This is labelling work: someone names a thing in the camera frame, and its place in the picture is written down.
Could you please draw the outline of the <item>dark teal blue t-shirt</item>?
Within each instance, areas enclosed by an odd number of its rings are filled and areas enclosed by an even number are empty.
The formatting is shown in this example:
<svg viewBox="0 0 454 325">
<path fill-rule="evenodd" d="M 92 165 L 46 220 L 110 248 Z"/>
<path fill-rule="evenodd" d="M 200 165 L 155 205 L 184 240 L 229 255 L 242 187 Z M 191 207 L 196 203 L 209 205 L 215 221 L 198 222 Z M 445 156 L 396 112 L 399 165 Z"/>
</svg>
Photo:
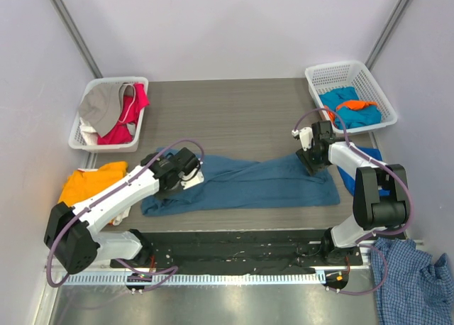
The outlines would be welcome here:
<svg viewBox="0 0 454 325">
<path fill-rule="evenodd" d="M 296 154 L 266 160 L 206 155 L 204 181 L 171 197 L 140 204 L 143 216 L 169 216 L 215 209 L 270 209 L 332 206 L 340 197 L 327 170 L 311 176 Z"/>
</svg>

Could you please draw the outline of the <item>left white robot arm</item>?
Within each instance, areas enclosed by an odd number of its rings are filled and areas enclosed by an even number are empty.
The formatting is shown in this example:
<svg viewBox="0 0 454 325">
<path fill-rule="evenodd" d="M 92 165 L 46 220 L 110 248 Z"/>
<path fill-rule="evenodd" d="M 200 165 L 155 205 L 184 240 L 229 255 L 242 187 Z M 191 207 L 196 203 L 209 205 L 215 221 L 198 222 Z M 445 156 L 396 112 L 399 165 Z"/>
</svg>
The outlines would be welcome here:
<svg viewBox="0 0 454 325">
<path fill-rule="evenodd" d="M 57 259 L 70 275 L 103 260 L 121 259 L 137 268 L 148 265 L 153 250 L 140 231 L 107 233 L 104 227 L 146 197 L 164 199 L 202 183 L 202 163 L 203 158 L 188 148 L 175 154 L 152 153 L 93 197 L 72 206 L 56 204 L 44 237 L 50 258 Z"/>
</svg>

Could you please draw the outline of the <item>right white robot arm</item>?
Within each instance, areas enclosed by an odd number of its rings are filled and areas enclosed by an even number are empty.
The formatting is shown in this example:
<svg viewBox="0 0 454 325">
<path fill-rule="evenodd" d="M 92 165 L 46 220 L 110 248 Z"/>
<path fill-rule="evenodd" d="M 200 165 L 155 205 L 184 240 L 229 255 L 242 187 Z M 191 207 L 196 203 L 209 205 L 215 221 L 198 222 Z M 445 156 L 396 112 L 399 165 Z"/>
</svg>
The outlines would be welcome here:
<svg viewBox="0 0 454 325">
<path fill-rule="evenodd" d="M 297 157 L 310 175 L 335 165 L 354 179 L 352 215 L 325 231 L 320 247 L 324 262 L 339 263 L 347 250 L 373 234 L 403 231 L 411 216 L 411 201 L 401 165 L 370 157 L 353 142 L 336 136 L 329 121 L 294 129 L 292 136 L 301 143 Z"/>
</svg>

